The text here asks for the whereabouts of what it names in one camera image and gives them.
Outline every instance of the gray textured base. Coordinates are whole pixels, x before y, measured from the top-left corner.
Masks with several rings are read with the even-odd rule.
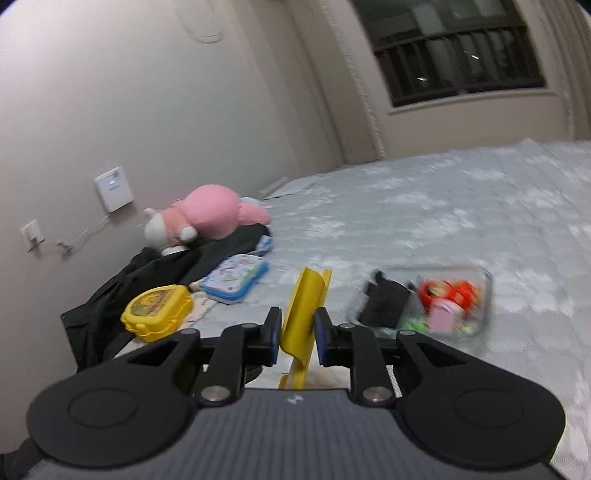
[[[47,463],[32,480],[554,480],[548,468],[463,471],[417,449],[386,410],[342,390],[246,390],[236,404],[202,411],[168,451],[117,471]]]

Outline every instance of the wall outlet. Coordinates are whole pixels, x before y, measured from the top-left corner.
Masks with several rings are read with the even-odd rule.
[[[37,219],[34,219],[32,222],[29,222],[22,227],[21,235],[27,246],[27,251],[31,251],[33,248],[38,247],[39,244],[45,240]]]

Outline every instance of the metal screw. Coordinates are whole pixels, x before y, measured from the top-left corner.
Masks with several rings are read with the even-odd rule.
[[[207,401],[223,401],[230,396],[230,391],[221,385],[211,385],[201,390],[201,398]]]
[[[369,387],[363,391],[363,397],[370,402],[382,402],[388,400],[392,392],[385,387]]]

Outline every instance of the white patterned fabric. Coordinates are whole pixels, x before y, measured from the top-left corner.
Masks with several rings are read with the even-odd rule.
[[[567,427],[553,465],[591,479],[591,143],[525,141],[366,164],[318,175],[305,192],[265,202],[270,271],[244,303],[216,305],[197,326],[219,335],[284,309],[300,269],[333,270],[326,299],[341,323],[355,285],[384,264],[471,260],[494,276],[493,319],[460,346],[529,378],[562,402]],[[289,360],[252,386],[272,387]],[[345,370],[315,386],[339,386]]]

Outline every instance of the blue pencil case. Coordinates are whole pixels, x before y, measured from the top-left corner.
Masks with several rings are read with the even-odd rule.
[[[220,263],[200,282],[201,290],[213,300],[238,303],[269,270],[269,263],[255,255],[233,255]]]

